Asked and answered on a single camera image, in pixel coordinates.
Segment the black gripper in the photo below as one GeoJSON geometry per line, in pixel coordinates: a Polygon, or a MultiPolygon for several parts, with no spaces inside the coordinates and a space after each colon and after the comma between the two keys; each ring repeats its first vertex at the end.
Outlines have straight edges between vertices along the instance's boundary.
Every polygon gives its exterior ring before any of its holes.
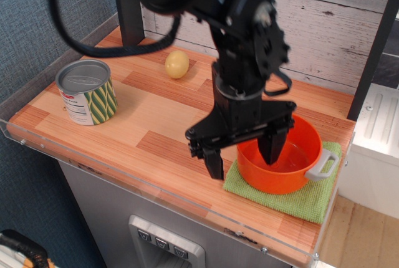
{"type": "Polygon", "coordinates": [[[213,90],[214,106],[207,117],[186,131],[192,157],[204,158],[212,179],[224,180],[221,150],[257,138],[258,150],[267,165],[274,164],[293,127],[292,101],[263,100],[262,94],[227,97],[213,90]]]}

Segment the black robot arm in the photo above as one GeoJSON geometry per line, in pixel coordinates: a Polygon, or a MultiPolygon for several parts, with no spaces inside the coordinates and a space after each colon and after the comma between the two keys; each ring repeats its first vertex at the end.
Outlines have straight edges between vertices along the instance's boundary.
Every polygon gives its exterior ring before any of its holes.
{"type": "Polygon", "coordinates": [[[265,101],[270,76],[280,71],[289,46],[277,24],[274,0],[140,0],[149,10],[179,16],[185,12],[207,22],[218,51],[213,63],[214,105],[207,117],[186,131],[192,156],[209,175],[223,179],[221,150],[257,139],[268,164],[277,161],[293,127],[294,102],[265,101]]]}

